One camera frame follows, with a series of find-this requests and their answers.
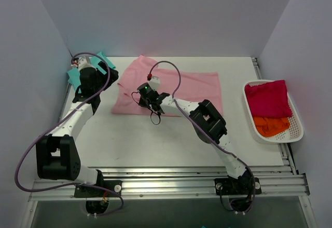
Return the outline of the pink t-shirt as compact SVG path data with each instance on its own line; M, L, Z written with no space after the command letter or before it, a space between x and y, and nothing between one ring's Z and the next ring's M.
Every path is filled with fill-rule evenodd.
M149 115L150 111L139 106L135 101L139 99L137 87L147 82L150 68L156 64L152 58L139 56L123 72L118 81L119 94L111 113L121 115ZM178 73L175 69L162 69L155 67L153 76L161 80L158 92L171 94L178 85ZM186 101L201 102L207 99L213 103L216 109L222 113L222 91L218 73L192 73L181 71L182 82L175 93L176 98Z

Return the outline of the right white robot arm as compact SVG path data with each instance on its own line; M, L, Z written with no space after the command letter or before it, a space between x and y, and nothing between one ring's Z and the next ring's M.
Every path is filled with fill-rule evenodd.
M140 94L139 105L148 108L158 116L171 114L186 118L193 126L197 136L210 144L226 167L230 186L236 193L242 193L249 187L247 177L253 173L249 166L235 153L228 137L226 121L211 101L190 102L177 99L168 93L158 93L149 83L137 88Z

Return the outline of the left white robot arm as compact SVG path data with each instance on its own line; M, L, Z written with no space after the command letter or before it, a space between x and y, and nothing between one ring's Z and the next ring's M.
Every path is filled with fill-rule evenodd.
M80 85L75 91L71 108L63 123L36 143L37 174L41 179L86 184L88 193L100 196L104 192L105 184L99 180L96 169L81 164L75 141L101 103L99 91L107 89L119 75L114 69L103 74L92 67L80 70L79 74Z

